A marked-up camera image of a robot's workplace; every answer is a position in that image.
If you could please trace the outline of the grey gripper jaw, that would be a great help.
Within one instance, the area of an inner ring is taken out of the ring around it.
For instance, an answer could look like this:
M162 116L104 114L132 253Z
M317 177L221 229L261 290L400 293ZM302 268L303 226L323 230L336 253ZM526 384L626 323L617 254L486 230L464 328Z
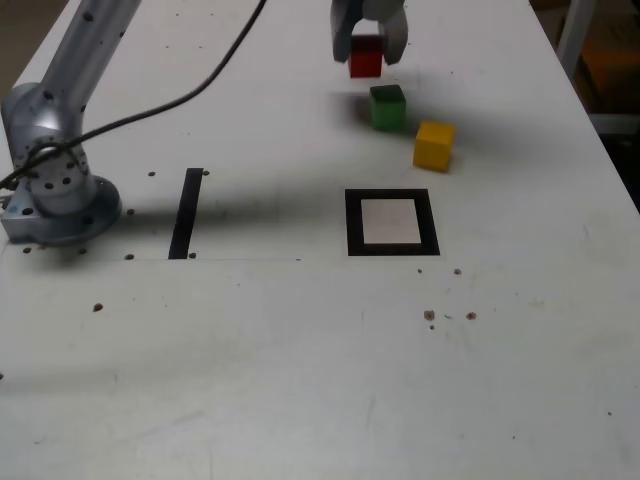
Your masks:
M330 27L333 58L345 63L351 52L351 36L356 24L363 19L362 0L332 0Z
M378 24L387 65L400 62L408 42L408 21L404 0L365 0L364 18Z

